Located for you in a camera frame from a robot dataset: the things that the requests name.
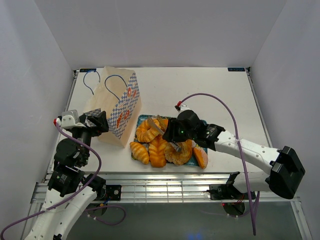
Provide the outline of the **blue checkered paper bag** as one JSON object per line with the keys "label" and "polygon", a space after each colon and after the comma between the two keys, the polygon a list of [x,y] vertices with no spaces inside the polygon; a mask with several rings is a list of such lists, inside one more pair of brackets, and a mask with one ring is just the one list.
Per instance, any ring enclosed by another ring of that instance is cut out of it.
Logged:
{"label": "blue checkered paper bag", "polygon": [[93,95],[84,105],[85,113],[106,112],[109,131],[98,140],[126,147],[142,108],[136,72],[125,68],[105,66]]}

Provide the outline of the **metal tongs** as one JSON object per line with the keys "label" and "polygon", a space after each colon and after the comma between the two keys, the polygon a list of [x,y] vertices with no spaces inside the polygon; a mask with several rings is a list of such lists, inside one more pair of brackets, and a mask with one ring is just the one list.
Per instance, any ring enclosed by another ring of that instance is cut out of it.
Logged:
{"label": "metal tongs", "polygon": [[[154,119],[150,116],[147,118],[147,122],[152,128],[156,129],[160,135],[163,136],[165,134],[165,130],[167,129],[166,124],[161,116],[157,115],[156,119],[159,122],[159,126],[154,123]],[[181,151],[181,147],[177,143],[169,142],[169,144],[175,149],[176,152]]]}

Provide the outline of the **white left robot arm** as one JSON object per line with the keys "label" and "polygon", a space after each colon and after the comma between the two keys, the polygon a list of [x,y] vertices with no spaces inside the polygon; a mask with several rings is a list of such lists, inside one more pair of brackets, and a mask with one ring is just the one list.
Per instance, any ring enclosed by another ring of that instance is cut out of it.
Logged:
{"label": "white left robot arm", "polygon": [[56,146],[44,203],[27,240],[64,240],[91,201],[106,195],[106,181],[80,168],[88,164],[91,140],[109,131],[105,111],[97,115],[63,112],[53,124],[65,136]]}

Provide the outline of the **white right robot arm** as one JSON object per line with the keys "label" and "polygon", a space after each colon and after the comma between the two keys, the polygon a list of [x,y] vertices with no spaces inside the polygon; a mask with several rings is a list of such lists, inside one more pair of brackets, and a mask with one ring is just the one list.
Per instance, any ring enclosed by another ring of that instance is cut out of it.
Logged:
{"label": "white right robot arm", "polygon": [[163,138],[175,144],[192,140],[202,148],[244,159],[256,166],[260,171],[248,177],[252,192],[270,191],[291,200],[306,173],[293,148],[277,149],[239,140],[222,126],[204,123],[190,109],[169,119]]}

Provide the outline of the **twisted ring bread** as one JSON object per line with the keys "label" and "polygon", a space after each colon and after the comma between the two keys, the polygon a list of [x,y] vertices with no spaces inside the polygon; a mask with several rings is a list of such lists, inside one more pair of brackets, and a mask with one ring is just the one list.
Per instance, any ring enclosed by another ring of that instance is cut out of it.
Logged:
{"label": "twisted ring bread", "polygon": [[[168,119],[164,119],[165,125],[166,127],[168,126]],[[153,118],[153,121],[155,124],[157,124],[157,126],[159,127],[159,122],[157,121],[156,118]],[[153,127],[151,127],[147,121],[147,119],[145,121],[143,121],[136,129],[135,131],[135,135],[136,135],[136,139],[138,142],[140,143],[149,143],[151,142],[155,137],[157,137],[159,134],[159,132],[154,129]]]}

